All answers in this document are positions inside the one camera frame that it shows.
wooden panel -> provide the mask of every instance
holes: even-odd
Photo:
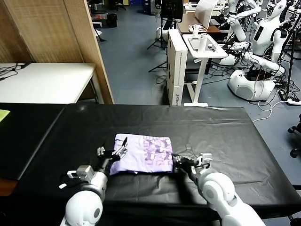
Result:
[[[28,50],[10,19],[3,0],[0,0],[0,63],[26,63],[32,61]]]
[[[81,63],[62,0],[4,0],[37,63]]]
[[[113,104],[111,87],[103,64],[98,42],[96,40],[91,17],[86,0],[64,0],[71,24],[74,29],[79,48],[86,63],[96,65],[96,74],[99,80],[103,101]]]
[[[13,192],[17,183],[18,182],[15,180],[7,180],[0,178],[0,196],[10,195]]]

power strip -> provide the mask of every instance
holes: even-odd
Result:
[[[299,106],[301,106],[301,101],[293,101],[292,99],[287,99],[287,104],[289,104],[289,105],[299,105]]]

yellow paper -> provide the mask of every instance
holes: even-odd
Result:
[[[0,109],[0,122],[10,113],[10,111]]]

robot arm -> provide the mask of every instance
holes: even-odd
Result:
[[[239,41],[244,41],[246,39],[246,34],[242,29],[239,20],[261,12],[261,7],[257,6],[254,0],[246,0],[246,2],[252,8],[251,10],[241,12],[237,15],[230,15],[228,17],[228,23]]]
[[[210,172],[211,160],[210,153],[202,153],[196,161],[176,156],[175,166],[188,173],[199,194],[221,217],[222,226],[264,226],[254,209],[237,195],[231,179],[225,174]]]
[[[96,171],[92,166],[79,166],[77,170],[68,171],[69,178],[85,181],[81,191],[74,194],[66,204],[65,216],[60,226],[94,226],[103,212],[103,201],[111,166],[127,152],[127,138],[122,146],[114,152],[97,150],[99,164]]]
[[[253,64],[260,65],[264,71],[267,71],[275,76],[280,76],[285,73],[285,69],[275,62],[271,62],[260,56],[253,55],[252,53],[246,52],[243,56],[243,60],[252,62]]]
[[[273,49],[271,55],[271,62],[277,62],[279,56],[282,52],[282,47],[287,39],[288,31],[287,30],[276,30],[273,35]]]

white robot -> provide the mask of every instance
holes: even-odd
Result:
[[[66,204],[65,216],[61,226],[94,226],[99,221],[104,201],[107,177],[113,162],[120,160],[127,152],[127,139],[118,150],[106,152],[98,150],[100,163],[98,170],[91,166],[80,166],[76,171],[69,171],[70,178],[86,181],[82,191],[76,193]],[[223,226],[264,226],[265,224],[254,209],[242,202],[235,192],[233,182],[222,173],[210,172],[210,153],[201,154],[196,161],[174,155],[174,166],[185,170],[198,187],[210,208],[217,211]]]
[[[251,81],[246,78],[246,70],[235,71],[230,77],[228,87],[236,96],[249,101],[266,100],[275,87],[272,78],[285,73],[285,69],[277,64],[283,44],[288,36],[288,31],[281,28],[286,21],[282,23],[279,21],[285,6],[286,0],[281,0],[277,4],[271,3],[268,7],[273,8],[273,10],[267,11],[268,18],[258,20],[255,23],[257,28],[252,39],[253,52],[243,53],[241,59],[254,64],[258,76],[254,81]],[[264,53],[272,44],[270,59],[266,59]]]

